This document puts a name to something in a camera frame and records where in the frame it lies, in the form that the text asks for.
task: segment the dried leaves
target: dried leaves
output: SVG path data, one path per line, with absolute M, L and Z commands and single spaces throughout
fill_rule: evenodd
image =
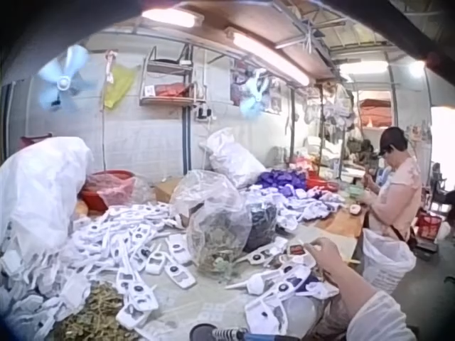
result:
M 115 320 L 123 306 L 123 297 L 108 284 L 92 288 L 84 308 L 55 328 L 54 340 L 138 340 L 134 331 Z

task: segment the white shirt sleeve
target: white shirt sleeve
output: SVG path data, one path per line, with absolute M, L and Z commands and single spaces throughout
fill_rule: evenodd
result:
M 348 326 L 348 341 L 415 341 L 406 327 L 400 305 L 383 291 L 377 292 L 355 314 Z

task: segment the wall fan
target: wall fan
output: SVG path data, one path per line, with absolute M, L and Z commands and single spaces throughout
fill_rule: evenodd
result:
M 65 67 L 62 70 L 57 58 L 44 65 L 38 75 L 47 83 L 41 92 L 39 101 L 44 109 L 51 109 L 59 104 L 67 111 L 75 111 L 76 105 L 71 98 L 81 90 L 93 87 L 91 82 L 84 81 L 79 70 L 88 61 L 88 51 L 79 45 L 68 48 Z
M 258 117 L 265 109 L 267 98 L 264 92 L 269 87 L 269 78 L 259 79 L 260 75 L 266 72 L 265 69 L 257 69 L 254 75 L 245 83 L 245 88 L 248 95 L 245 96 L 240 102 L 240 111 L 243 116 L 252 119 Z

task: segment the cardboard box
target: cardboard box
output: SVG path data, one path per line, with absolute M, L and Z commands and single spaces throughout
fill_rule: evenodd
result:
M 159 202 L 169 202 L 171 201 L 171 196 L 174 190 L 176 189 L 178 183 L 180 183 L 182 178 L 172 178 L 170 180 L 159 183 L 155 186 L 155 197 L 156 201 Z

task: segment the white trash bag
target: white trash bag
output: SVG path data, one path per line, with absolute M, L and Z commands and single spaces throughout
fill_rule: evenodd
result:
M 201 148 L 210 154 L 210 164 L 215 172 L 224 174 L 236 188 L 256 182 L 265 167 L 241 144 L 235 142 L 231 128 L 211 134 Z
M 92 152 L 78 137 L 53 137 L 0 167 L 0 244 L 8 225 L 24 260 L 63 244 Z
M 405 242 L 363 229 L 363 278 L 392 293 L 403 276 L 415 267 L 416 257 Z

